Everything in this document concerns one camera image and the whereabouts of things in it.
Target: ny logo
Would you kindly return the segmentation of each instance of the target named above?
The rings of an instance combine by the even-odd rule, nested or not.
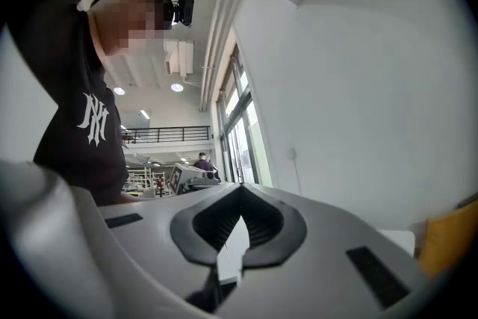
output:
[[[105,138],[105,125],[106,125],[106,116],[109,115],[108,110],[105,108],[105,104],[101,101],[98,101],[95,95],[87,95],[87,107],[84,110],[84,119],[83,122],[78,125],[79,128],[87,128],[90,126],[90,134],[88,135],[88,143],[91,143],[91,140],[94,138],[96,146],[99,144],[99,136],[101,135],[103,140]]]

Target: yellow cushion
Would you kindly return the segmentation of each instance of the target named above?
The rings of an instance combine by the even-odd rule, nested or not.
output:
[[[431,276],[451,266],[468,250],[478,228],[478,200],[426,222],[420,266]]]

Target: man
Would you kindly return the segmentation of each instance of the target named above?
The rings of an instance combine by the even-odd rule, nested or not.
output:
[[[208,160],[206,160],[206,154],[204,152],[200,152],[199,154],[199,160],[194,163],[194,167],[197,167],[199,169],[205,170],[206,172],[212,172],[214,174],[214,177],[219,180],[219,172],[217,171],[217,168]]]
[[[144,46],[173,19],[171,0],[23,0],[10,32],[58,110],[34,161],[88,189],[97,205],[139,201],[122,193],[128,178],[120,116],[104,81],[106,57]]]

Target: black metal railing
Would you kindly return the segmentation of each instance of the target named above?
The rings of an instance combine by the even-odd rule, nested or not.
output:
[[[175,141],[209,140],[209,126],[179,126],[174,128],[122,129],[125,143],[172,143]]]

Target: ceiling light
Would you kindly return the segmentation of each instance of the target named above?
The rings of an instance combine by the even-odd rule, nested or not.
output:
[[[171,85],[171,89],[174,90],[175,92],[182,92],[184,87],[180,84],[173,84]]]
[[[122,88],[120,88],[120,87],[116,87],[116,88],[114,88],[113,90],[114,90],[115,94],[117,94],[117,95],[122,96],[122,95],[125,94],[125,90],[122,89]]]

